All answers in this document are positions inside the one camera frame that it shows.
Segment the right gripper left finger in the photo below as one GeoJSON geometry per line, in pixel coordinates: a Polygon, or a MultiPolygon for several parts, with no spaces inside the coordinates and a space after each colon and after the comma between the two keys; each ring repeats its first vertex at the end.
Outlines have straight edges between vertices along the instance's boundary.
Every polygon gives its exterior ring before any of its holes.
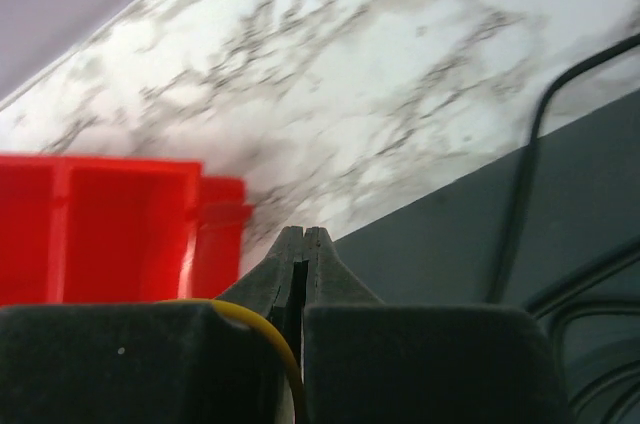
{"type": "Polygon", "coordinates": [[[1,310],[5,423],[302,423],[303,232],[217,299],[1,310]]]}

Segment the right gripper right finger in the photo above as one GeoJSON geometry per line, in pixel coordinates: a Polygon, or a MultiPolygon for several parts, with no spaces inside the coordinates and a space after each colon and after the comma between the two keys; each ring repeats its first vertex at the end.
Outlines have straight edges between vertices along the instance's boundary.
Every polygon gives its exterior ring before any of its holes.
{"type": "Polygon", "coordinates": [[[323,228],[304,234],[313,423],[566,423],[550,344],[525,312],[382,303],[323,228]]]}

